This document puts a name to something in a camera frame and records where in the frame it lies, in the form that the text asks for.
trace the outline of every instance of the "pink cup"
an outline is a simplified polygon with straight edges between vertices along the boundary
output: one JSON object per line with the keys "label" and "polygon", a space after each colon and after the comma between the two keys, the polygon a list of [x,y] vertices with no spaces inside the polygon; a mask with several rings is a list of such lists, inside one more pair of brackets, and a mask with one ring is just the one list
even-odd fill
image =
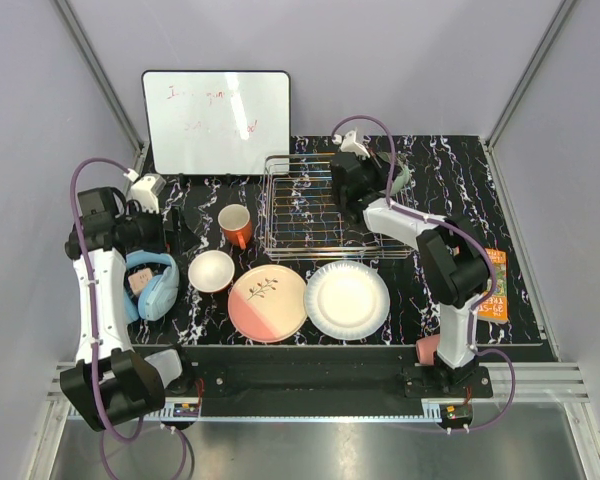
{"label": "pink cup", "polygon": [[416,342],[418,362],[422,365],[433,365],[433,354],[438,350],[440,335],[429,335]]}

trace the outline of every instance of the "blue headphones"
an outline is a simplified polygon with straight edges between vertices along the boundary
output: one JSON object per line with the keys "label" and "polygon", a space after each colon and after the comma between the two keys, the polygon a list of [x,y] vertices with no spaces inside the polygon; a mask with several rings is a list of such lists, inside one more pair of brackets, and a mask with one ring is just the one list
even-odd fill
{"label": "blue headphones", "polygon": [[143,250],[127,255],[127,270],[142,265],[143,263],[159,263],[167,265],[162,275],[153,277],[149,284],[142,290],[138,298],[138,306],[124,289],[124,307],[129,316],[129,323],[139,318],[145,320],[159,320],[173,307],[178,296],[180,275],[178,266],[171,255],[166,253],[149,253]]}

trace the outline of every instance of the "chrome dish rack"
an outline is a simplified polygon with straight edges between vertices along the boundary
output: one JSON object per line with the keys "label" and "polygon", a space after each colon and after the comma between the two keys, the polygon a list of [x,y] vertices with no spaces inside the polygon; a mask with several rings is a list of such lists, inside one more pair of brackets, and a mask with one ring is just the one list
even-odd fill
{"label": "chrome dish rack", "polygon": [[[343,218],[331,197],[333,154],[274,155],[265,161],[265,253],[272,260],[404,258],[411,249]],[[411,185],[396,200],[410,205]]]}

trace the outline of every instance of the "whiteboard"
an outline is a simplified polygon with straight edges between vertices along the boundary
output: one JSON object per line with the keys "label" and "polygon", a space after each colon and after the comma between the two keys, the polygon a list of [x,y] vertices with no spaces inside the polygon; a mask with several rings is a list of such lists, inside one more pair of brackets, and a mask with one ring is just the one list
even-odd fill
{"label": "whiteboard", "polygon": [[289,153],[286,72],[147,71],[142,86],[158,173],[262,175]]}

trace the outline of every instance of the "orange mug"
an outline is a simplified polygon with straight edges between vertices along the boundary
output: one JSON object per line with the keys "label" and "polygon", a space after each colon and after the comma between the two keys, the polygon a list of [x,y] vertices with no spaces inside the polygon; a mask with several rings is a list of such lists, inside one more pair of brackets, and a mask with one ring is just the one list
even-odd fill
{"label": "orange mug", "polygon": [[253,235],[251,215],[247,207],[237,203],[224,207],[218,215],[218,224],[229,243],[243,250],[247,248]]}

